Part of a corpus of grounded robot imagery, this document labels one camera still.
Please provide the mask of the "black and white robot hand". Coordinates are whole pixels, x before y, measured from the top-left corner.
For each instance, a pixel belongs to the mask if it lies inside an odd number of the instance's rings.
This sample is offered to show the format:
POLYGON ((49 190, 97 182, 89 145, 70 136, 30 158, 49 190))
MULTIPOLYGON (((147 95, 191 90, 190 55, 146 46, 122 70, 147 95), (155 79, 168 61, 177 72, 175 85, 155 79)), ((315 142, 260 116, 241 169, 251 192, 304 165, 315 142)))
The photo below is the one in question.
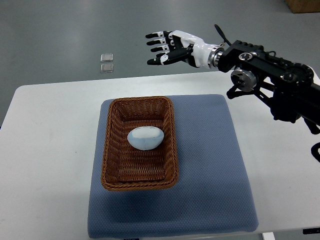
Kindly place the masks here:
POLYGON ((152 46, 150 50, 156 53, 148 65, 165 66, 178 62, 185 62, 194 68, 215 68, 217 55, 224 51, 221 45, 208 44, 198 36, 180 30, 157 31, 145 36, 146 44, 152 46))

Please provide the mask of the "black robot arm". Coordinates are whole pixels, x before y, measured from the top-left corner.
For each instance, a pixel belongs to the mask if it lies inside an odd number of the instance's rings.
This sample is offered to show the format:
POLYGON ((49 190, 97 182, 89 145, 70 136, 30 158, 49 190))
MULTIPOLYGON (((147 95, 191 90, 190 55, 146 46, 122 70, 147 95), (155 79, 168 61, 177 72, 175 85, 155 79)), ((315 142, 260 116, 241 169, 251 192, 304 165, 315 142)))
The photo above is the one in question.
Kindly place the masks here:
POLYGON ((277 57, 262 45, 237 40, 230 43, 221 28, 215 28, 228 44, 213 60, 219 71, 232 71, 233 83, 226 95, 234 99, 254 95, 270 108, 274 120, 295 123, 303 118, 310 132, 320 132, 320 86, 311 67, 277 57))

